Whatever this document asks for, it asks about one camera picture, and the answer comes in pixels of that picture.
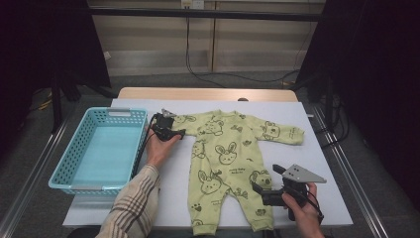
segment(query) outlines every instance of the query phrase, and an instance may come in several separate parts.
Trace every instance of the human hand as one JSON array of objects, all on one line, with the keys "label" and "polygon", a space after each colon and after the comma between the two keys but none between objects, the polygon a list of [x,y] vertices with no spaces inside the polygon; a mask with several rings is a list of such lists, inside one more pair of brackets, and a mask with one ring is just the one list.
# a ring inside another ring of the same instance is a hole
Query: human hand
[{"label": "human hand", "polygon": [[[317,192],[316,184],[309,182],[307,185],[309,192],[313,194],[309,194],[308,198],[317,204],[317,200],[315,199]],[[324,237],[319,227],[318,211],[311,204],[306,202],[303,207],[300,207],[290,194],[284,193],[281,197],[287,207],[293,210],[297,228],[303,238]]]},{"label": "human hand", "polygon": [[181,136],[175,135],[170,140],[163,142],[157,135],[155,135],[153,130],[150,130],[148,138],[149,140],[146,144],[146,150],[148,152],[148,165],[153,165],[159,169],[169,156],[173,145],[181,139]]}]

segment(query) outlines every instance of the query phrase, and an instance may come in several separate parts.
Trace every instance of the metal rail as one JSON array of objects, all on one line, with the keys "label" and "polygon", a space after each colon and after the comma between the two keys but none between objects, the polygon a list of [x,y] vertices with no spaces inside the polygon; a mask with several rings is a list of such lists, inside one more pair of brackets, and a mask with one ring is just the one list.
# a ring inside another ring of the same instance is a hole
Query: metal rail
[{"label": "metal rail", "polygon": [[[325,115],[322,112],[322,110],[318,107],[314,107],[314,114],[321,127],[326,128],[327,125],[325,124],[323,119],[325,118]],[[333,133],[326,131],[324,135],[328,143],[337,141],[337,137]],[[362,210],[362,213],[367,221],[367,225],[369,226],[373,236],[375,238],[388,238],[388,234],[386,233],[385,227],[383,226],[379,215],[377,214],[376,210],[374,209],[373,205],[368,199],[367,194],[365,193],[358,178],[356,177],[356,174],[353,171],[353,168],[350,165],[350,162],[347,159],[340,144],[332,144],[330,148],[346,178],[346,181],[349,184],[350,189],[352,190],[353,195],[355,196],[357,203],[359,204],[359,207]]]},{"label": "metal rail", "polygon": [[43,176],[43,173],[49,164],[51,157],[53,156],[53,152],[55,151],[55,148],[67,127],[68,120],[74,113],[75,108],[76,103],[74,103],[70,108],[69,115],[64,119],[56,132],[50,135],[50,138],[43,151],[41,152],[37,163],[35,164],[30,175],[16,196],[13,204],[9,207],[5,216],[3,217],[3,220],[0,223],[0,238],[12,237],[12,234],[15,231],[23,213],[25,212],[25,209],[27,208],[37,188],[37,185],[40,182],[40,179]]},{"label": "metal rail", "polygon": [[320,22],[327,19],[322,14],[273,13],[248,11],[220,11],[195,9],[153,9],[153,8],[121,8],[121,7],[60,7],[49,5],[33,5],[33,9],[49,13],[77,13],[103,16],[133,17],[175,17],[175,18],[210,18],[210,19],[247,19],[270,21]]}]

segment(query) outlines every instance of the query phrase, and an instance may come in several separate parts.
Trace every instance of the plaid sleeve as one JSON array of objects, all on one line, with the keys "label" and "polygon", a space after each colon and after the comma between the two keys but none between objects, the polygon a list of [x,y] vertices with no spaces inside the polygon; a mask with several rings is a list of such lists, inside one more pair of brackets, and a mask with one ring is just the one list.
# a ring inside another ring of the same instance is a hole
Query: plaid sleeve
[{"label": "plaid sleeve", "polygon": [[118,194],[97,237],[147,237],[158,210],[160,179],[145,165]]}]

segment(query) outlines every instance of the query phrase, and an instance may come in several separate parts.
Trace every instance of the blue plastic basket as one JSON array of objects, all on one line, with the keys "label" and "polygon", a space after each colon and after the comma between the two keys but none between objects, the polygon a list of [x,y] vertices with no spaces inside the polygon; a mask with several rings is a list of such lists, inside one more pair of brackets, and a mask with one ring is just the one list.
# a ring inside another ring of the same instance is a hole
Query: blue plastic basket
[{"label": "blue plastic basket", "polygon": [[117,194],[137,173],[147,119],[143,109],[89,108],[49,186],[69,194]]}]

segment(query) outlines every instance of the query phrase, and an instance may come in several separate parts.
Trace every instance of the basket handle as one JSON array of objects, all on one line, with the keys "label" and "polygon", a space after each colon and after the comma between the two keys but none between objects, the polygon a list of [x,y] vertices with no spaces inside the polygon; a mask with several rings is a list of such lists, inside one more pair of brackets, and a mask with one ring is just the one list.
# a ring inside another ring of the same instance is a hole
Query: basket handle
[{"label": "basket handle", "polygon": [[70,187],[71,190],[94,190],[94,191],[101,191],[102,186],[98,185],[72,185]]},{"label": "basket handle", "polygon": [[110,116],[130,117],[132,115],[130,108],[126,107],[107,107],[106,110]]}]

